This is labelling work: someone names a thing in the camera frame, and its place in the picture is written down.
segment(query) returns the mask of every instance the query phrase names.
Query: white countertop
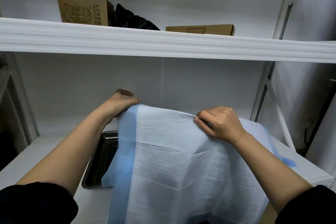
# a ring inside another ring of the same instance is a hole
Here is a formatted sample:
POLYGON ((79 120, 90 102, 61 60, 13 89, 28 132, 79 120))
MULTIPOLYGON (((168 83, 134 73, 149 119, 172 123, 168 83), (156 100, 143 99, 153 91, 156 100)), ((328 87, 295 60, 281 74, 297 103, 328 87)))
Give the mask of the white countertop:
MULTIPOLYGON (((0 172, 0 190, 15 184, 44 158, 64 137, 38 137, 0 172)), ((272 138, 280 155, 296 162, 292 169, 314 186, 330 187, 333 177, 303 158, 280 141, 272 138)), ((87 190, 79 185, 74 196, 79 210, 73 224, 105 224, 109 215, 112 188, 87 190)))

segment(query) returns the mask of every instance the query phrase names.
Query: metal tray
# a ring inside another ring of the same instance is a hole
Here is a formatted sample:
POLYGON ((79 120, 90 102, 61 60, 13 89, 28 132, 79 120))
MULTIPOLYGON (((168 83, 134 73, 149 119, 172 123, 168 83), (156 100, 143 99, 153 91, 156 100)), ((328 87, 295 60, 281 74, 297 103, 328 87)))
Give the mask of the metal tray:
POLYGON ((106 173, 118 149, 118 131, 101 134, 96 152, 91 157, 82 180, 84 189, 102 187, 102 177, 106 173))

